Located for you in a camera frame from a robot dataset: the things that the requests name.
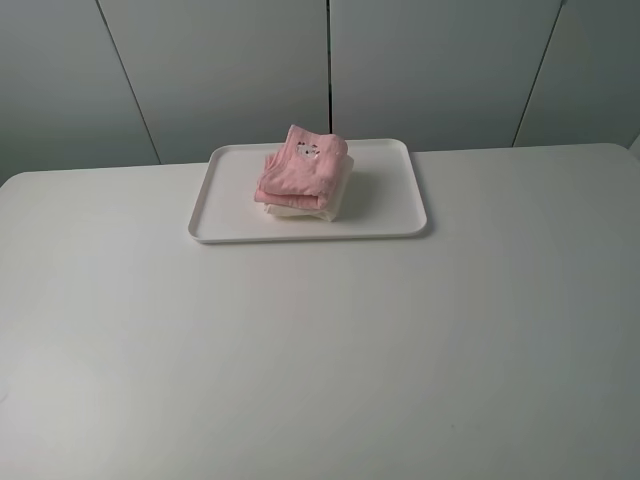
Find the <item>pink towel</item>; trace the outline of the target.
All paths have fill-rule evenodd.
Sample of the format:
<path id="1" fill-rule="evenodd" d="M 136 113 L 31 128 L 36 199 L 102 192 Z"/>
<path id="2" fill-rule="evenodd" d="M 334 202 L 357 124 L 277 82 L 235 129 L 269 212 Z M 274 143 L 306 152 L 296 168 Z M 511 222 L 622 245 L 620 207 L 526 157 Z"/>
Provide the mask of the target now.
<path id="1" fill-rule="evenodd" d="M 276 153 L 266 157 L 254 200 L 295 209 L 327 207 L 343 175 L 348 145 L 335 134 L 293 125 Z"/>

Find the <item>white rectangular plastic tray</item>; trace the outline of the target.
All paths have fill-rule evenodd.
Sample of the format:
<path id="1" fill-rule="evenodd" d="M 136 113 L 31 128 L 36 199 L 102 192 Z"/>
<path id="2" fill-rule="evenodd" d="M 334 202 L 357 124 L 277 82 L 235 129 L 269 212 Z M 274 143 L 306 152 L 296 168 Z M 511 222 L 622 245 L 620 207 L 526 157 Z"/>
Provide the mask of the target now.
<path id="1" fill-rule="evenodd" d="M 421 233 L 427 213 L 406 145 L 394 139 L 349 140 L 353 171 L 338 216 L 277 218 L 254 201 L 257 180 L 278 143 L 216 149 L 188 224 L 202 244 L 403 238 Z"/>

